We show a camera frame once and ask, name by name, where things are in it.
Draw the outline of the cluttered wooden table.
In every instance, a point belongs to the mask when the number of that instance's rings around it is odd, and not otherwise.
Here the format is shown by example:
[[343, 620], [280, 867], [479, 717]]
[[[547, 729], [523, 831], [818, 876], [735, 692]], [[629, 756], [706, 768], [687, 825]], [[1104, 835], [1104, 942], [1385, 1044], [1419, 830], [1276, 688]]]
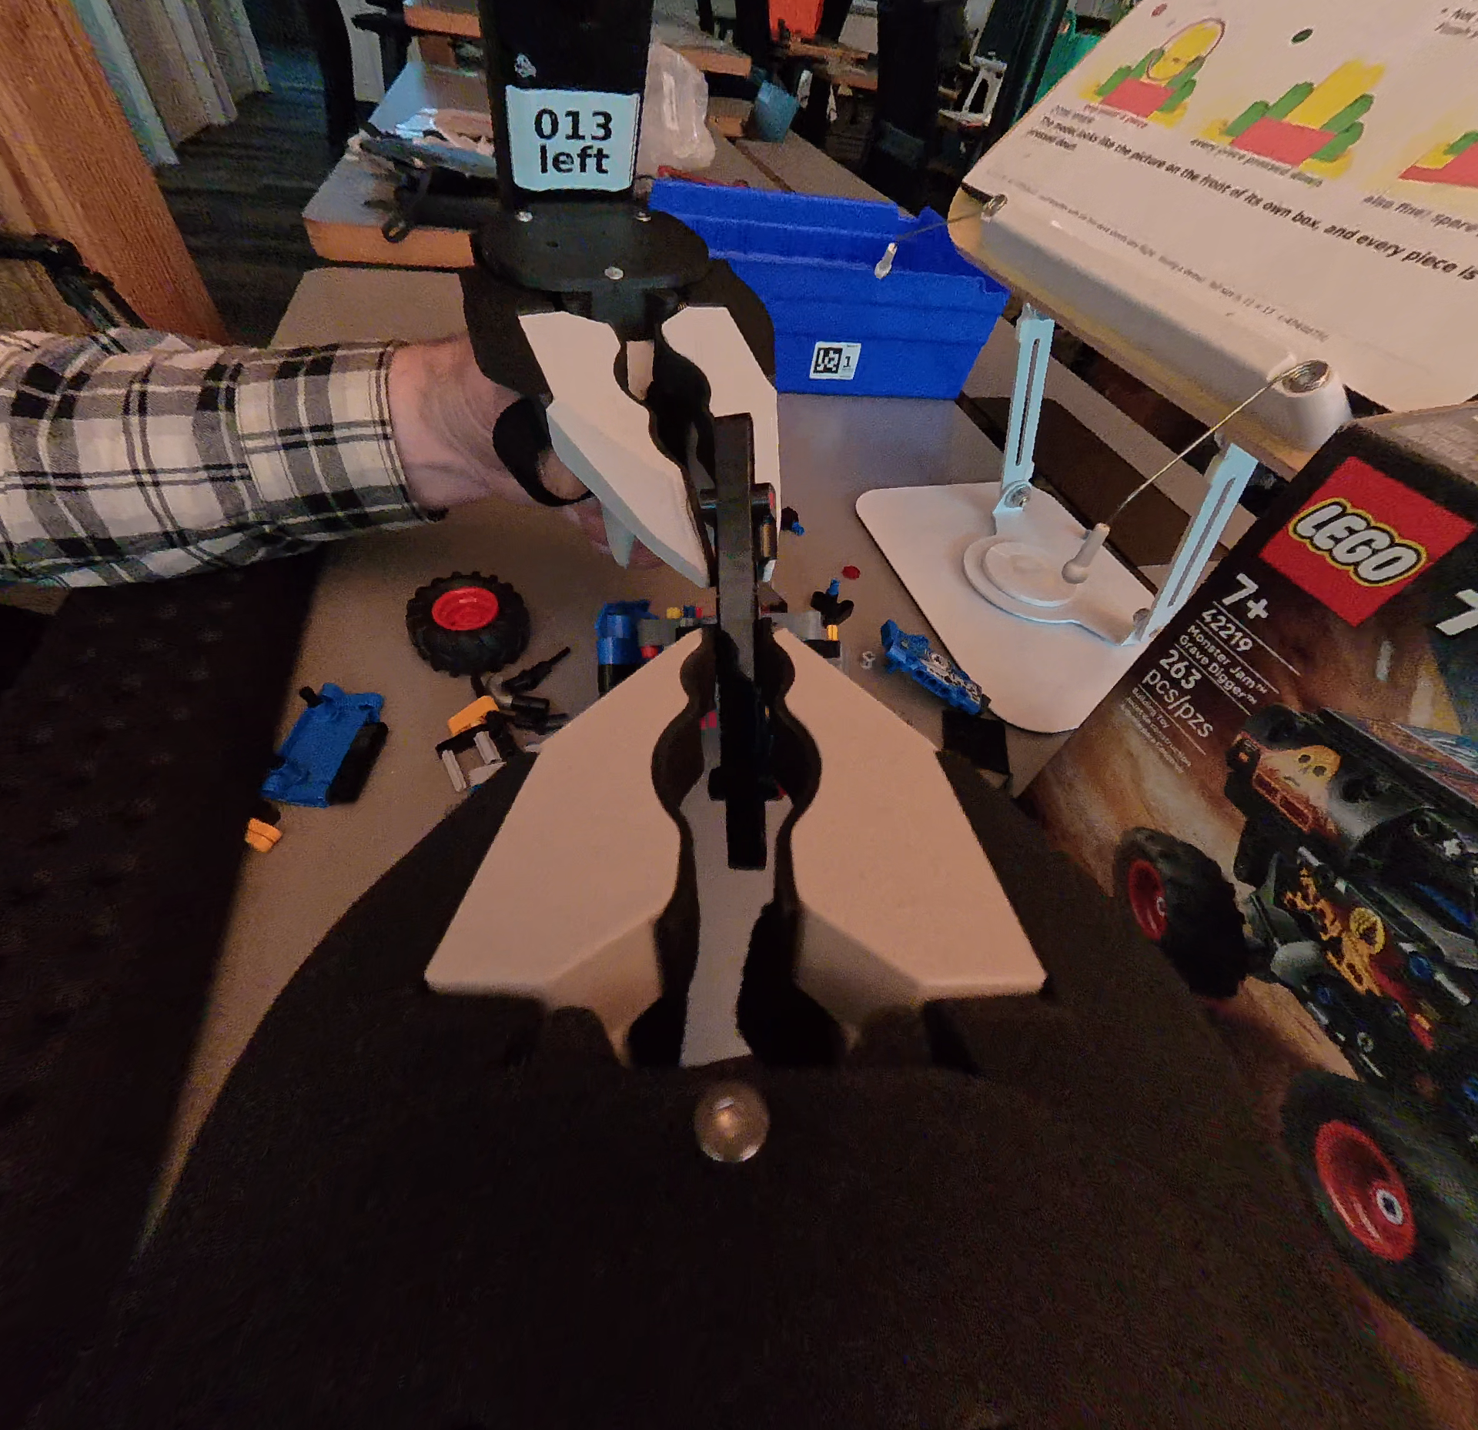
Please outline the cluttered wooden table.
[[[423, 108], [489, 115], [486, 79], [413, 62], [394, 81], [372, 123], [396, 128]], [[372, 268], [462, 271], [472, 266], [471, 234], [464, 230], [420, 227], [403, 242], [387, 242], [382, 234], [386, 215], [374, 202], [389, 195], [391, 188], [365, 164], [345, 156], [306, 207], [304, 224], [312, 249], [326, 261]]]

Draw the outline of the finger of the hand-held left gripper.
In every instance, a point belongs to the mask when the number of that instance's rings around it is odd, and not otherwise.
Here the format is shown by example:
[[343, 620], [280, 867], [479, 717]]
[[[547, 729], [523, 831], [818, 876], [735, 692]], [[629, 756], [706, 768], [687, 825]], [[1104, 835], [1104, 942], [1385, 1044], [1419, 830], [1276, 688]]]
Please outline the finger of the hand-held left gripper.
[[663, 324], [661, 396], [682, 426], [750, 416], [753, 481], [782, 513], [779, 392], [728, 309], [689, 305]]
[[617, 379], [617, 333], [575, 314], [525, 314], [522, 327], [552, 396], [558, 459], [598, 498], [614, 559], [643, 544], [695, 586], [712, 585], [687, 477], [656, 445], [651, 418]]

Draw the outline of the blue body panel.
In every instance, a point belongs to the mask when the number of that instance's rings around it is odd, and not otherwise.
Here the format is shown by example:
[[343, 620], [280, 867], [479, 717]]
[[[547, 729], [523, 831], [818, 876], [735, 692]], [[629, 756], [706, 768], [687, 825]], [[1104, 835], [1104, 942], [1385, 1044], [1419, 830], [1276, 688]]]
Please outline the blue body panel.
[[273, 758], [261, 794], [271, 804], [329, 809], [355, 804], [389, 738], [379, 694], [348, 694], [338, 683], [302, 687], [295, 728]]

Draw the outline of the toy truck set box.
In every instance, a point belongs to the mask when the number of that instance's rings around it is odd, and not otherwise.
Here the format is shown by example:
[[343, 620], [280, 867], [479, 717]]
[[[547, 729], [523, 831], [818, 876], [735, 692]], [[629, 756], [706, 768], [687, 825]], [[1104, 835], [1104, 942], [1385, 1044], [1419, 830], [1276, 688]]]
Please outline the toy truck set box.
[[1346, 426], [1027, 791], [1230, 1019], [1346, 1269], [1475, 1427], [1475, 402]]

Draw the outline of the grey desk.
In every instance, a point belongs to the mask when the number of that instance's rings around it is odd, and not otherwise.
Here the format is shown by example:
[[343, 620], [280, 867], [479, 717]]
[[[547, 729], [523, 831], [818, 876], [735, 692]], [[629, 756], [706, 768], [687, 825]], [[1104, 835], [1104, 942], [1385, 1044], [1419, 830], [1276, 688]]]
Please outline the grey desk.
[[[925, 625], [861, 525], [856, 503], [881, 486], [992, 481], [1000, 453], [954, 402], [793, 394], [781, 399], [781, 431], [786, 503], [806, 528], [804, 539], [787, 540], [781, 591], [799, 605], [833, 571], [857, 566], [861, 608], [844, 632], [844, 666], [883, 705], [939, 739], [939, 719], [922, 692], [861, 670], [862, 637], [876, 636], [884, 619]], [[554, 700], [568, 712], [583, 712], [597, 695], [593, 622], [603, 602], [648, 596], [658, 608], [695, 602], [675, 573], [619, 571], [556, 511], [505, 501], [329, 552], [294, 682], [345, 682], [384, 694], [391, 743], [357, 804], [287, 811], [278, 850], [248, 855], [180, 1107], [168, 1185], [288, 980], [389, 867], [467, 802], [435, 768], [433, 751], [466, 699], [457, 683], [416, 659], [403, 624], [411, 591], [457, 569], [493, 571], [523, 591], [537, 658], [575, 649], [552, 678]]]

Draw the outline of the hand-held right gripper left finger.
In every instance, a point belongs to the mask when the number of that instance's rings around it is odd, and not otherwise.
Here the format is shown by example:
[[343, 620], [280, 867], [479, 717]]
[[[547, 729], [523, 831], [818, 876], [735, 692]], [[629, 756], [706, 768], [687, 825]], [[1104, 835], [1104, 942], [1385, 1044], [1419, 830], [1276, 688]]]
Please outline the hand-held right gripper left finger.
[[692, 828], [709, 636], [694, 632], [552, 738], [426, 971], [445, 995], [595, 1012], [680, 1039], [699, 956]]

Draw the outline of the adjacent grey table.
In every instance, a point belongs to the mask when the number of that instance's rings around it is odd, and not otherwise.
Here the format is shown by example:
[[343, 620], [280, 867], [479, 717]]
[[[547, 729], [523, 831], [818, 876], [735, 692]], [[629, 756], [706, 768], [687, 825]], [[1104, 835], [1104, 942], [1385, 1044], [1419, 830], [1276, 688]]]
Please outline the adjacent grey table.
[[304, 276], [271, 345], [420, 345], [457, 338], [466, 331], [457, 273], [329, 266]]

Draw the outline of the black square plate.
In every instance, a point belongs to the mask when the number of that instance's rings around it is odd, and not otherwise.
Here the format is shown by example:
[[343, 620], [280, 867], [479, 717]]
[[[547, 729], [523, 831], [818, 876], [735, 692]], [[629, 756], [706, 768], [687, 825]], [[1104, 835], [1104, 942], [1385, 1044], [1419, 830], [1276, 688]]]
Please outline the black square plate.
[[1007, 724], [987, 714], [946, 707], [941, 719], [942, 751], [992, 777], [997, 787], [1012, 782]]

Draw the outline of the black wheel with red hub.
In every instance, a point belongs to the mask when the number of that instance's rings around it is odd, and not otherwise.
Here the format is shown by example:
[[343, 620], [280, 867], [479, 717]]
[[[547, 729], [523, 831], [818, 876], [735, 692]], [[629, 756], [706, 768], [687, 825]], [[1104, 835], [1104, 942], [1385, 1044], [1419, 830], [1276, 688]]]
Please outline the black wheel with red hub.
[[483, 573], [455, 573], [421, 586], [408, 602], [406, 629], [426, 665], [457, 678], [517, 665], [532, 636], [523, 596]]

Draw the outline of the printed instruction sheet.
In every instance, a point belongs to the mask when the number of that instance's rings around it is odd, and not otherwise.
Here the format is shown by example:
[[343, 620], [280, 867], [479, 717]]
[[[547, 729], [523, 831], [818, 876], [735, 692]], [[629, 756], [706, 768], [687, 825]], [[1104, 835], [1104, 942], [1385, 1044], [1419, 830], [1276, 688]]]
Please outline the printed instruction sheet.
[[1392, 411], [1477, 380], [1475, 0], [1145, 0], [968, 184]]

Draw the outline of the blue storage bin with tag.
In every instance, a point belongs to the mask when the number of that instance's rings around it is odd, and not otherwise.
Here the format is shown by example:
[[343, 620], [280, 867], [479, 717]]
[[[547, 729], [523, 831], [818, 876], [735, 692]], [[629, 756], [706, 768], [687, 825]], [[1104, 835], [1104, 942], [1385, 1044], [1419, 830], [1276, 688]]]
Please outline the blue storage bin with tag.
[[651, 208], [767, 307], [782, 394], [953, 401], [1009, 300], [930, 210], [672, 179]]

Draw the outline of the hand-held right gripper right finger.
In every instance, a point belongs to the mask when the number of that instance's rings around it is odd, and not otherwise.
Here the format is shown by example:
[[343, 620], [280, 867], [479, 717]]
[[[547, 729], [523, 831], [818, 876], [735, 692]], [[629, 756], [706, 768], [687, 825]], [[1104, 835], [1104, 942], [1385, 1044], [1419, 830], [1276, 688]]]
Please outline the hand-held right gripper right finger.
[[769, 670], [791, 976], [847, 1031], [1046, 974], [934, 746], [786, 629]]

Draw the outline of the white plastic bag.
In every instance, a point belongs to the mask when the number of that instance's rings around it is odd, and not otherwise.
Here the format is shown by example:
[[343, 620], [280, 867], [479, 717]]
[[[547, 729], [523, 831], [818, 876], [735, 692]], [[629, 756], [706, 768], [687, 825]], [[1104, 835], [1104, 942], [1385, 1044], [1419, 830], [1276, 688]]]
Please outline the white plastic bag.
[[638, 147], [638, 176], [707, 171], [716, 161], [706, 76], [673, 48], [651, 43]]

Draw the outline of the white document stand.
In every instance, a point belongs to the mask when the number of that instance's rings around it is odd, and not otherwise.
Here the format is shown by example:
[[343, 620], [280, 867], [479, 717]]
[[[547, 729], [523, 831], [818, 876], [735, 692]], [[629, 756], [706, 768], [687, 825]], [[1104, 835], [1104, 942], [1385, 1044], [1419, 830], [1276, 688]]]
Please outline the white document stand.
[[[1048, 258], [995, 225], [1005, 205], [966, 181], [947, 222], [954, 244], [1024, 304], [1002, 479], [874, 491], [859, 516], [993, 712], [1058, 734], [1094, 712], [1203, 583], [1254, 462], [1300, 469], [1353, 419], [1356, 401], [1375, 402], [1329, 362], [1276, 356], [1205, 307], [1155, 309], [1099, 271]], [[1210, 425], [1206, 496], [1157, 593], [1108, 549], [1126, 506], [1084, 527], [1033, 484], [1056, 326]]]

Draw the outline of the person's left hand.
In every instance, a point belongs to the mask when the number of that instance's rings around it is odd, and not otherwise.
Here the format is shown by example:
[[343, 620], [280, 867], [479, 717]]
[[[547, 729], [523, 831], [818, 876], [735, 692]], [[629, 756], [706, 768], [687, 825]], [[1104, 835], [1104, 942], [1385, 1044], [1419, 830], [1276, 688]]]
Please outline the person's left hand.
[[483, 373], [467, 336], [401, 346], [387, 375], [397, 455], [421, 508], [529, 499], [495, 450], [517, 396]]

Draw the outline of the blue panel with white print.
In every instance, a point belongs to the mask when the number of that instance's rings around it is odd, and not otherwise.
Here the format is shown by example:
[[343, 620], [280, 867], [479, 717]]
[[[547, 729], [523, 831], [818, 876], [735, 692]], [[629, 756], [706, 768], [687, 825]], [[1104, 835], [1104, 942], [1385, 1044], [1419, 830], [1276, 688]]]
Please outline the blue panel with white print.
[[980, 717], [988, 699], [953, 658], [939, 651], [924, 634], [908, 634], [896, 620], [886, 620], [879, 629], [879, 656], [888, 675], [905, 675], [922, 690], [954, 712]]

